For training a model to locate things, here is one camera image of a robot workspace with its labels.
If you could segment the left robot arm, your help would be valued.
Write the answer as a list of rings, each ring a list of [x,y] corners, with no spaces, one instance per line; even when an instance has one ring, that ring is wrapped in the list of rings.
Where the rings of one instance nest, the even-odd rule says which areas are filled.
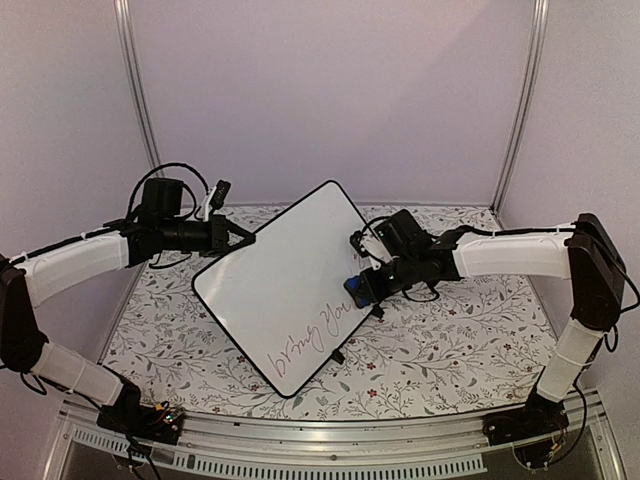
[[[255,243],[254,233],[220,214],[231,185],[205,186],[188,212],[182,199],[194,192],[180,179],[161,176],[162,166],[135,185],[125,215],[88,233],[1,260],[1,366],[51,382],[71,394],[110,407],[128,434],[148,426],[131,382],[75,351],[53,343],[35,311],[51,298],[103,274],[146,263],[165,252],[220,257]]]

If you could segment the blue whiteboard eraser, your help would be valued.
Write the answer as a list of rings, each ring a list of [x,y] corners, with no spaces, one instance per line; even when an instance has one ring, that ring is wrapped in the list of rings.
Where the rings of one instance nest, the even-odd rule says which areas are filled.
[[[363,309],[376,303],[371,287],[366,278],[362,275],[348,278],[344,282],[343,287],[350,295],[358,309]]]

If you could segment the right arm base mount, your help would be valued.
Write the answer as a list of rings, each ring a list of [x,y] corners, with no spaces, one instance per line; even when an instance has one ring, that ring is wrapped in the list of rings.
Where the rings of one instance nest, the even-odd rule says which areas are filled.
[[[489,444],[511,444],[516,460],[531,470],[551,464],[565,444],[568,427],[563,402],[538,398],[482,417],[482,432]]]

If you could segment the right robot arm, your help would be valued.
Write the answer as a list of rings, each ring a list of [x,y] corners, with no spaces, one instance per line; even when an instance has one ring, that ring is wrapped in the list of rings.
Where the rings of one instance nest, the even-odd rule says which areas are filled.
[[[606,334],[616,332],[617,322],[629,310],[624,292],[635,287],[603,225],[590,213],[553,227],[486,231],[461,225],[435,235],[403,209],[354,232],[350,244],[371,263],[344,283],[359,308],[419,283],[434,288],[488,275],[570,280],[570,318],[532,388],[531,403],[517,415],[517,427],[527,436],[539,435],[554,422],[554,404],[564,400],[591,364]]]

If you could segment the white whiteboard black frame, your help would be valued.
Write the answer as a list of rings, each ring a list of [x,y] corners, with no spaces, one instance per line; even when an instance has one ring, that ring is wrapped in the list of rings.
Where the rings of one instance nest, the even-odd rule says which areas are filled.
[[[296,396],[371,315],[344,287],[367,266],[349,242],[365,223],[328,180],[192,280],[206,310],[283,398]]]

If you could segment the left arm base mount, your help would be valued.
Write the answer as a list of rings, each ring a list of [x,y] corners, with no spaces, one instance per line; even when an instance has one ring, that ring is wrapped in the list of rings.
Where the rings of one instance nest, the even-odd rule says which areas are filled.
[[[102,406],[97,419],[101,428],[128,435],[136,439],[177,445],[182,432],[183,418],[168,421],[174,411],[140,403],[137,396],[118,398],[114,405]]]

